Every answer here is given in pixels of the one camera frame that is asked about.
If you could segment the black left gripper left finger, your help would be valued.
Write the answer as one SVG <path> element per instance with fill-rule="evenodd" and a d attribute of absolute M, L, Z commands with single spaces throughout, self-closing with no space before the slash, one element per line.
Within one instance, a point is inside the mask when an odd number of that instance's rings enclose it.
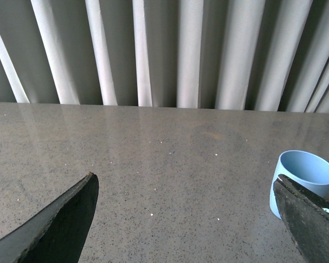
<path fill-rule="evenodd" d="M 78 262 L 92 224 L 98 177 L 89 173 L 0 239 L 0 262 Z"/>

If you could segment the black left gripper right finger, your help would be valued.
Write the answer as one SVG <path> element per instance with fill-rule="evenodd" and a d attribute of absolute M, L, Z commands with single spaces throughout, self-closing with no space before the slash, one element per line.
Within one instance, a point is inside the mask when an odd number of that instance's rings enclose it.
<path fill-rule="evenodd" d="M 277 209 L 306 262 L 329 262 L 329 201 L 280 174 L 273 183 Z"/>

